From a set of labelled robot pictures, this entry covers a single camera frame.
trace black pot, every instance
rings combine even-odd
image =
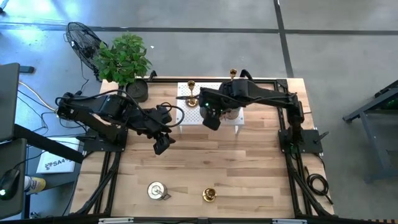
[[[138,103],[148,100],[148,84],[143,79],[138,78],[134,83],[128,83],[126,85],[126,92]]]

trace wooden tabletop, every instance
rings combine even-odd
[[[297,92],[304,112],[309,112],[307,92],[301,78],[287,79],[290,92]],[[273,90],[272,85],[261,84]],[[117,89],[104,82],[101,92]],[[176,105],[177,83],[150,83],[149,99],[143,108],[163,102]],[[171,111],[175,123],[175,110]],[[245,125],[239,136],[234,130],[220,127],[212,131],[204,126],[184,127],[183,134],[172,128],[177,140],[162,155],[156,156],[153,139],[129,131],[122,153],[114,193],[113,217],[212,217],[212,218],[290,218],[294,217],[285,157],[280,153],[277,131],[279,119],[275,107],[253,104],[244,108]],[[312,114],[305,115],[304,129],[312,129]],[[77,211],[97,187],[104,153],[94,152],[85,159],[73,198],[71,212]],[[304,154],[303,163],[310,173],[325,176],[319,158]],[[147,187],[153,181],[165,184],[172,196],[152,200]],[[217,198],[202,199],[207,187],[216,190]],[[108,187],[104,191],[104,209]],[[300,208],[304,212],[301,191]],[[325,197],[316,196],[333,213]]]

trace potted plant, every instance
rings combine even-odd
[[[99,77],[108,82],[125,86],[126,91],[139,103],[148,99],[148,84],[142,79],[152,65],[145,58],[147,49],[142,38],[137,35],[123,34],[113,40],[108,48],[102,42],[99,45],[95,64]]]

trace gold candlestick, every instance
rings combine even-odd
[[[195,82],[194,81],[188,81],[188,88],[191,90],[191,95],[190,95],[190,99],[185,100],[185,103],[190,106],[190,107],[195,107],[196,105],[198,105],[199,101],[198,99],[195,99],[193,97],[193,89],[195,87]]]
[[[216,200],[217,197],[216,190],[212,189],[211,187],[208,187],[203,191],[202,197],[205,201],[212,202]]]
[[[231,69],[229,71],[229,76],[231,77],[231,81],[235,78],[235,75],[238,71],[236,71],[236,69]]]

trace concrete floor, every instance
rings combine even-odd
[[[398,3],[394,0],[280,0],[286,29],[396,30]],[[277,29],[272,0],[10,0],[2,22],[117,27],[217,27]],[[106,42],[119,32],[97,32]],[[159,75],[228,75],[230,68],[248,69],[255,77],[287,77],[279,34],[138,33],[149,48],[149,59]],[[330,134],[323,140],[326,173],[335,212],[347,218],[398,218],[398,179],[365,184],[374,170],[374,156],[359,121],[345,124],[341,117],[369,101],[396,80],[396,36],[287,35],[294,77],[304,78],[315,125]],[[0,30],[0,63],[34,66],[21,80],[54,106],[53,99],[77,91],[84,80],[80,61],[63,32]],[[84,94],[98,92],[90,78]],[[25,93],[31,95],[24,87]],[[27,100],[38,112],[44,112]],[[17,123],[35,129],[38,117],[23,103]],[[50,134],[80,133],[65,129],[48,115]],[[31,210],[42,216],[60,215],[71,186],[35,195]]]

